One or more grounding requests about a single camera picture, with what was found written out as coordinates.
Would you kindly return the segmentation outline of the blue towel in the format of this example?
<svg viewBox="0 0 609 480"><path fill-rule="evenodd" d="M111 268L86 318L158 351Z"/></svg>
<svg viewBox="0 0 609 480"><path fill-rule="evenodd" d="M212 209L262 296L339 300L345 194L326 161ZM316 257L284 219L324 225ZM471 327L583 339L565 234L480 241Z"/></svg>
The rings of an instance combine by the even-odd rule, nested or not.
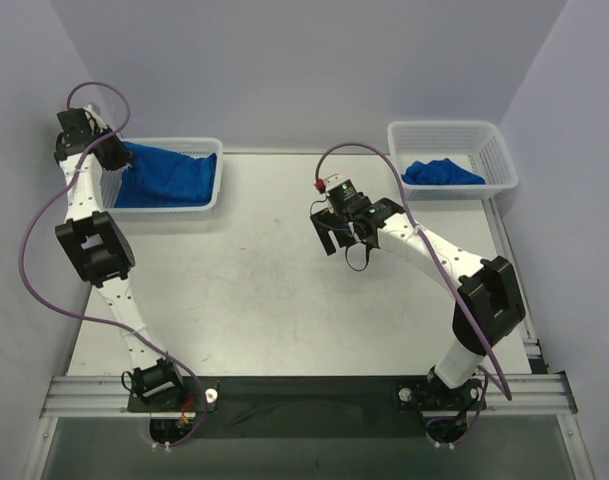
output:
<svg viewBox="0 0 609 480"><path fill-rule="evenodd" d="M126 142L134 162L121 175L123 185L161 193L211 189L214 191L217 154L194 158L171 150Z"/></svg>
<svg viewBox="0 0 609 480"><path fill-rule="evenodd" d="M205 206L212 199L211 189L155 193L136 185L123 185L115 201L115 208L179 208Z"/></svg>

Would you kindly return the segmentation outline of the blue towels pile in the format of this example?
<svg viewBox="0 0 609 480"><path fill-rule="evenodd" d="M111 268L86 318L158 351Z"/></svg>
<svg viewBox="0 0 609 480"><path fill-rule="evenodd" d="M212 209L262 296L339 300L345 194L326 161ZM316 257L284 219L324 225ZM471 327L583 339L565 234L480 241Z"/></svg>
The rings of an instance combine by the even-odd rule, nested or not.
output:
<svg viewBox="0 0 609 480"><path fill-rule="evenodd" d="M486 181L455 164L450 158L431 160L427 163L413 162L402 174L408 185L419 186L468 186L485 185Z"/></svg>

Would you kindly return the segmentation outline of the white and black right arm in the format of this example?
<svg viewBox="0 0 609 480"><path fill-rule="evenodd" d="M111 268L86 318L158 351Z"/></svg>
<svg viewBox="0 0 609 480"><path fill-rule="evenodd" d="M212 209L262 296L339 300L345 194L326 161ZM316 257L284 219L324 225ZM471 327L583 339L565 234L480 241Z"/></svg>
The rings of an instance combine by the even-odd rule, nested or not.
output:
<svg viewBox="0 0 609 480"><path fill-rule="evenodd" d="M379 249L423 271L453 295L454 340L433 371L447 388L463 386L526 316L513 264L450 243L411 220L401 204L389 198L371 201L346 177L319 179L315 188L326 207L310 219L328 255L357 244L366 252Z"/></svg>

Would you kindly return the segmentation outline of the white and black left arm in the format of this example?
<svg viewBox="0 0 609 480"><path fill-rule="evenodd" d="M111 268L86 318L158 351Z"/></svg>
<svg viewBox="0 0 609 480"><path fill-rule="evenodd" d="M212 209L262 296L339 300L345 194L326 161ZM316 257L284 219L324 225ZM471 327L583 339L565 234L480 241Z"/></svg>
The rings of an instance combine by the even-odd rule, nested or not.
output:
<svg viewBox="0 0 609 480"><path fill-rule="evenodd" d="M120 325L132 369L122 375L130 395L162 408L184 399L187 390L174 361L153 348L153 336L136 303L129 279L133 251L110 212L101 191L103 172L133 161L133 154L91 104L57 114L62 132L55 147L67 186L67 213L55 235L81 280L92 285Z"/></svg>

